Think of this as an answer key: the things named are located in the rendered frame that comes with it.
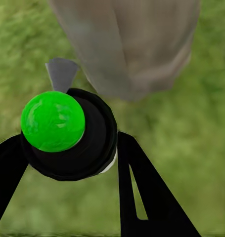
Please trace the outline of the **pesticide atomizer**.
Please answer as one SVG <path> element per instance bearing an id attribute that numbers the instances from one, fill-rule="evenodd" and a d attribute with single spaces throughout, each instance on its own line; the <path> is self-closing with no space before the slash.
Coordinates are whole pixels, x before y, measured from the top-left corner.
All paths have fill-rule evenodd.
<path id="1" fill-rule="evenodd" d="M 96 94 L 70 88 L 78 64 L 45 63 L 53 91 L 33 97 L 21 116 L 23 153 L 33 168 L 58 181 L 79 181 L 113 166 L 118 128 L 113 111 Z"/>

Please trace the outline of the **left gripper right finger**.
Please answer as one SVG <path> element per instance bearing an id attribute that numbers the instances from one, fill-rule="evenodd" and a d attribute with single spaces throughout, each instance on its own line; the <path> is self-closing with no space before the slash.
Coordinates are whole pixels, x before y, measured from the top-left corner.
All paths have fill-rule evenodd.
<path id="1" fill-rule="evenodd" d="M 201 237 L 134 137 L 118 132 L 121 237 Z M 132 169 L 148 220 L 136 215 Z"/>

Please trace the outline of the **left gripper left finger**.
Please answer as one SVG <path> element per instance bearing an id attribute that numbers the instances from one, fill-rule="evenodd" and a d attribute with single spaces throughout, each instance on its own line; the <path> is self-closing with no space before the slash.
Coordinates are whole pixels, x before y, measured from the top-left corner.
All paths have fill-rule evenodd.
<path id="1" fill-rule="evenodd" d="M 20 135 L 0 144 L 0 220 L 28 167 Z"/>

